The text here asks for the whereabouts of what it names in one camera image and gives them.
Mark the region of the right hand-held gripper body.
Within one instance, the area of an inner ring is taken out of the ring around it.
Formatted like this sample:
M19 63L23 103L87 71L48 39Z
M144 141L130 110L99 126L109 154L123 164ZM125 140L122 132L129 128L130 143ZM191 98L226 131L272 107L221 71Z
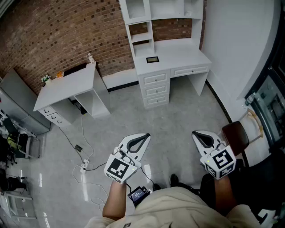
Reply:
M200 159L205 170L215 179L221 179L234 171L236 158L230 146L219 142L215 149L203 155Z

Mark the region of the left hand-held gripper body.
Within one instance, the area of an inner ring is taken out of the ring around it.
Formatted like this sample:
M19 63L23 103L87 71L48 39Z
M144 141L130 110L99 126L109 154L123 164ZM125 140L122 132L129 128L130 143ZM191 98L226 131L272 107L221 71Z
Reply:
M126 163L121 158L128 156L134 162L134 166ZM119 147L115 147L112 154L110 154L108 161L104 168L104 174L112 180L123 184L125 183L139 168L141 163L127 153L122 151Z

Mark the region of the person's right forearm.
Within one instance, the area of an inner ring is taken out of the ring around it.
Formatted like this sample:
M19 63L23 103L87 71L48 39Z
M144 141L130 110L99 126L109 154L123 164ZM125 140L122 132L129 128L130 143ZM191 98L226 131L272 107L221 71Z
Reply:
M237 200L232 192L230 179L225 176L214 181L216 205L215 209L222 215L226 216L235 206Z

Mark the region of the person's left forearm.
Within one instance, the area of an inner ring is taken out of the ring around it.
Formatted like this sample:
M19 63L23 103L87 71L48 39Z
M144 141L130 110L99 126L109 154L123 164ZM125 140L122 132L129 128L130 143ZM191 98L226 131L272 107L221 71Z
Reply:
M105 218L119 220L126 213L126 183L120 184L113 181L110 187L107 201L103 208L102 216Z

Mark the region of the plain white desk with drawers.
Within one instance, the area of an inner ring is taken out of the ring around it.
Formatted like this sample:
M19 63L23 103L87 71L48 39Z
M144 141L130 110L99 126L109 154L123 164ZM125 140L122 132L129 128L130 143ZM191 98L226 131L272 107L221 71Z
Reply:
M110 94L96 63L89 63L77 72L52 80L40 90L33 110L58 127L71 125L81 112L69 100L70 97L74 97L92 118L110 114Z

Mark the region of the white desk with hutch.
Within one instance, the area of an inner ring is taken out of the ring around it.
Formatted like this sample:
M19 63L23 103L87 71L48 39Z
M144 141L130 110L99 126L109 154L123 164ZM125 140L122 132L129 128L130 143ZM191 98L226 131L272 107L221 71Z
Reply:
M188 76L201 95L211 61L199 49L204 0L119 0L146 109L169 103L170 79ZM191 19L190 38L155 41L152 23ZM147 64L147 57L159 62Z

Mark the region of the brown seat chair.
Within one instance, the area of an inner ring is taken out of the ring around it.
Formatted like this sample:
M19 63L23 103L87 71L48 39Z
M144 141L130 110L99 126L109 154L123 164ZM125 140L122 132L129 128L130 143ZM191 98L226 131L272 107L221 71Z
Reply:
M244 165L249 167L245 149L249 146L249 139L244 127L239 121L227 124L222 128L225 139L235 156L242 154Z

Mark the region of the white power strip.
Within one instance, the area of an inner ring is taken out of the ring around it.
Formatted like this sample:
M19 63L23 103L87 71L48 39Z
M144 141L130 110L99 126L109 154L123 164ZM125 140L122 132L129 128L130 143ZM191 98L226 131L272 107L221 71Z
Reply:
M86 173L86 171L87 171L87 169L88 169L88 165L89 165L89 161L88 161L87 159L85 159L85 160L83 161L83 163L81 164L81 166L80 166L80 172L81 172L82 174L85 174L85 173Z

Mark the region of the small black screen device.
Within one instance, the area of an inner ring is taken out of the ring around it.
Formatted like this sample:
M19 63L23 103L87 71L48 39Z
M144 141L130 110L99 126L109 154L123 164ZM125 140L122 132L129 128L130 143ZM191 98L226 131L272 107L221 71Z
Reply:
M134 190L130 189L128 197L136 208L150 194L151 191L147 190L145 187L137 187Z

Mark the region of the person's black trousers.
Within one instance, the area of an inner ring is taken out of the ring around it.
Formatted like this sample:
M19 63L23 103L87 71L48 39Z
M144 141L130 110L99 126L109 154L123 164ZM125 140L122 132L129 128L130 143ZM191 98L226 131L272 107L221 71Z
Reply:
M181 182L178 182L178 185L177 185L177 186L178 186L178 187L185 188L185 189L189 190L190 192L192 192L192 193L195 194L195 195L200 195L200 189L194 189L194 188L192 188L191 186L188 186L188 185L186 185L186 184L184 184L184 183L181 183Z

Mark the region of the clear water bottle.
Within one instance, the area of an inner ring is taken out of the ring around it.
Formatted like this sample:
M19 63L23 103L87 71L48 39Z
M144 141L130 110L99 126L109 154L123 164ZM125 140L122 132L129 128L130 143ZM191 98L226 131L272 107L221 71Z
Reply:
M245 100L245 105L246 105L246 106L249 106L249 105L253 102L253 100L254 100L254 98L255 98L255 95L256 95L256 93L253 92L251 95L249 95L249 96L246 98L246 100Z

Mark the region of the person in beige shirt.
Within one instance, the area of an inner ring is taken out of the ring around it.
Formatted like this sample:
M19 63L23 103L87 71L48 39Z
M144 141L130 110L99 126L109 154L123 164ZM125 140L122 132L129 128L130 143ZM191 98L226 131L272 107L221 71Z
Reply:
M261 228L245 204L223 216L185 188L157 190L146 197L132 215L117 221L93 217L85 228Z

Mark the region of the black flat panel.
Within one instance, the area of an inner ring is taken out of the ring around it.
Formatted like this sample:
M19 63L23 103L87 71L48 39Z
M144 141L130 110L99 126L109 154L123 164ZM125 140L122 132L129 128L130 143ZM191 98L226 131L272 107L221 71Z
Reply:
M79 70L81 70L81 69L86 68L86 65L87 65L87 63L82 63L82 64L80 64L80 65L77 65L77 66L75 66L75 67L73 67L73 68L70 68L70 69L66 70L66 71L64 72L64 77L67 76L67 75L70 75L70 74L72 74L72 73L75 73L75 72L77 72L77 71L79 71Z

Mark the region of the white metal rack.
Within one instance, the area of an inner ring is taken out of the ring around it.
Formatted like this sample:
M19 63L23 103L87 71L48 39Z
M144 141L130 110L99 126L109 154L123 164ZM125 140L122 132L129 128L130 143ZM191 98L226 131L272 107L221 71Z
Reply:
M6 192L0 196L0 206L13 220L36 220L33 212L33 199L21 194Z

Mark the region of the black office chair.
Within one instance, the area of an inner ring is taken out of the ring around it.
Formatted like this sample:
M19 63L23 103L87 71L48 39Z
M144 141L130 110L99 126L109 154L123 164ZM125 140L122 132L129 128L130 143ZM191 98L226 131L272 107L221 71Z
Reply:
M11 119L5 118L3 120L4 127L8 131L7 142L10 146L12 153L16 158L35 159L36 157L32 155L31 146L32 143L40 142L40 139L36 135L27 131L24 128L19 127Z

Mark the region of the grey metal cabinet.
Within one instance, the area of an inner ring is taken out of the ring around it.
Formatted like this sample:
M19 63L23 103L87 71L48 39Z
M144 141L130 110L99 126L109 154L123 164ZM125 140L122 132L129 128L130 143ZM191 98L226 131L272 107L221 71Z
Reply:
M14 69L0 82L0 110L10 119L36 135L50 130L51 122L34 111L37 95L25 84Z

